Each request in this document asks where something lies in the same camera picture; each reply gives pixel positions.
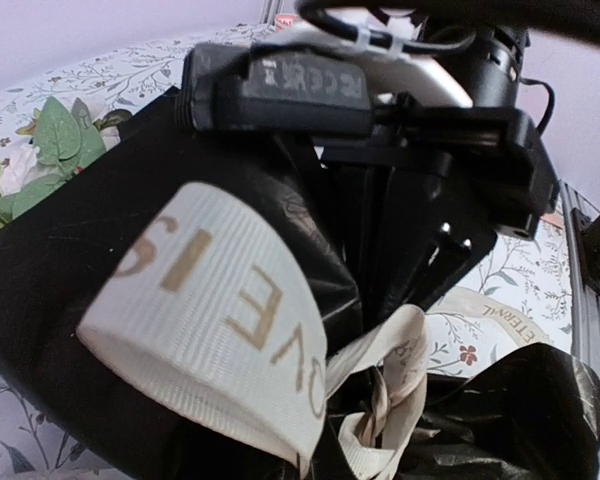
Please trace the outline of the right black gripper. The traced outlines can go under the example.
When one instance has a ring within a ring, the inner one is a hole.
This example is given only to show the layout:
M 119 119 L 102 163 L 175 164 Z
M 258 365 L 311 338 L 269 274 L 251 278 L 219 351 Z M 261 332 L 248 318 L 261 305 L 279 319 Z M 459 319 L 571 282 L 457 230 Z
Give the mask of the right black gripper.
M 384 105 L 375 120 L 396 136 L 329 141 L 321 155 L 350 165 L 339 196 L 366 325 L 403 304 L 429 309 L 493 249 L 494 229 L 534 239 L 559 193 L 540 131 L 518 108 Z

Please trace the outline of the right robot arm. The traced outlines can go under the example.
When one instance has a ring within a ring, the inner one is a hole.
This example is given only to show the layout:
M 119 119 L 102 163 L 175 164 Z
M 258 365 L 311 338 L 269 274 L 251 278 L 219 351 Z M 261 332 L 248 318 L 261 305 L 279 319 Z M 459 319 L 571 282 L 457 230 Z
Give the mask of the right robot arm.
M 319 89 L 294 127 L 325 138 L 307 174 L 344 247 L 341 275 L 312 276 L 330 331 L 369 331 L 398 307 L 429 308 L 493 249 L 535 237 L 559 186 L 516 105 L 527 20 L 600 44 L 592 2 L 489 1 L 488 23 L 427 14 L 419 37 L 366 31 L 305 1 L 306 72 Z

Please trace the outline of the black wrapping paper sheet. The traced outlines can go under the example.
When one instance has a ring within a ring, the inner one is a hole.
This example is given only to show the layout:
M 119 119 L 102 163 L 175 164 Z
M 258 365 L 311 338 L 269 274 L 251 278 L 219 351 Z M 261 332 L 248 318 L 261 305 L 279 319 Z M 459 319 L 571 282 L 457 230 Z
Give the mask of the black wrapping paper sheet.
M 512 108 L 170 89 L 0 230 L 0 373 L 136 479 L 594 479 L 600 381 L 428 374 L 428 310 L 555 204 Z

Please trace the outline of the cream printed ribbon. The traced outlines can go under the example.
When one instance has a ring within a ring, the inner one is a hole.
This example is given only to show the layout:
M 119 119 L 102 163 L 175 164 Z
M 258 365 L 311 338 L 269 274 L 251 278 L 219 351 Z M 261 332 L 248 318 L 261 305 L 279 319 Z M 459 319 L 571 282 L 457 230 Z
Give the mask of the cream printed ribbon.
M 326 402 L 352 374 L 379 381 L 374 412 L 346 416 L 338 445 L 357 479 L 391 479 L 423 413 L 423 311 L 327 353 L 318 306 L 295 257 L 232 194 L 179 189 L 80 321 L 80 341 L 148 398 L 228 438 L 309 470 Z

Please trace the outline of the white pink flower stems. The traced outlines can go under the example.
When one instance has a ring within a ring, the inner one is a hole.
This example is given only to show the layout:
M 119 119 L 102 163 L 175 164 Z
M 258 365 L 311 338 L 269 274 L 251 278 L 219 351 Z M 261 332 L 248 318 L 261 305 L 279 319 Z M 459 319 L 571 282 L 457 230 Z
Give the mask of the white pink flower stems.
M 0 159 L 0 230 L 119 144 L 131 116 L 79 97 L 48 98 L 16 131 L 25 143 Z

